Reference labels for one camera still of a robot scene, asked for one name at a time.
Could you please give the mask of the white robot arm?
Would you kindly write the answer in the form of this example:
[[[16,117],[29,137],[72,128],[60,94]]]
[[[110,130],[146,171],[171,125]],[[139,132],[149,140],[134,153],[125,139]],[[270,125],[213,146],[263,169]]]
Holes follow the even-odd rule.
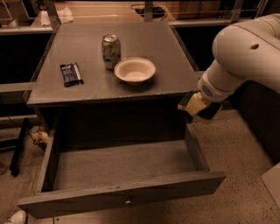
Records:
[[[222,102],[245,81],[280,93],[280,14],[231,24],[214,38],[213,63],[199,79],[199,91],[185,105],[191,116]]]

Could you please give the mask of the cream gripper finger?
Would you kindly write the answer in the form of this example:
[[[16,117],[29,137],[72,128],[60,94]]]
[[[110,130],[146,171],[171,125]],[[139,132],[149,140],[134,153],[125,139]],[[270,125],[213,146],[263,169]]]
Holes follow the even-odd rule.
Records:
[[[208,101],[201,92],[196,92],[190,94],[190,100],[188,101],[185,110],[191,116],[195,116],[209,105],[210,101]]]

